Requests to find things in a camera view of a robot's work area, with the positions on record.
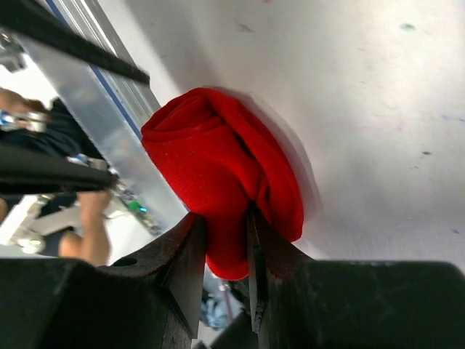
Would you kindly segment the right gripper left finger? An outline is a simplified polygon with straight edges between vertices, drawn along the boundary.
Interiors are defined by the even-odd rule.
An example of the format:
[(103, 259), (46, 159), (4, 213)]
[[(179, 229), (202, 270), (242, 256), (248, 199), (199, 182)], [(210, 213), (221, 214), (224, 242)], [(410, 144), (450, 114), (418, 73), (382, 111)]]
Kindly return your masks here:
[(198, 335), (206, 232), (188, 214), (111, 266), (1, 261), (3, 348), (189, 348)]

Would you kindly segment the red santa sock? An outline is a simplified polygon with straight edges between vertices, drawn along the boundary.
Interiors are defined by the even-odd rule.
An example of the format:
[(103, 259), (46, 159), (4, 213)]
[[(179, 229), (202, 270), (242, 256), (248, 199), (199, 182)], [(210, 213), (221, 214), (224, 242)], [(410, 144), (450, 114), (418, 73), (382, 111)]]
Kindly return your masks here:
[(206, 262), (226, 280), (248, 275), (246, 213), (256, 205), (287, 241), (304, 210), (293, 169), (269, 129), (239, 100), (196, 88), (156, 111), (142, 145), (172, 190), (206, 222)]

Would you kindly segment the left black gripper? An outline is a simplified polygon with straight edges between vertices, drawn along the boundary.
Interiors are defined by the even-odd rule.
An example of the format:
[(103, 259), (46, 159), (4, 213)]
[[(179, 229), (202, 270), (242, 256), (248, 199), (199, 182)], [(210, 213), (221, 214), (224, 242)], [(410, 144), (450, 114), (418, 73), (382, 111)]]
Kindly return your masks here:
[(150, 83), (146, 72), (78, 35), (37, 1), (2, 1), (1, 27), (118, 76)]

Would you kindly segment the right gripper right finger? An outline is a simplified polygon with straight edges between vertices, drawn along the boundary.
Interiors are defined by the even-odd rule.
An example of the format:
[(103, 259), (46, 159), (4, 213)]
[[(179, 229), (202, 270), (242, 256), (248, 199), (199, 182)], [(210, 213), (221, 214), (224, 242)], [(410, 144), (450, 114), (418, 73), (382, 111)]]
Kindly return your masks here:
[(314, 260), (247, 212), (261, 348), (462, 348), (464, 275), (446, 262)]

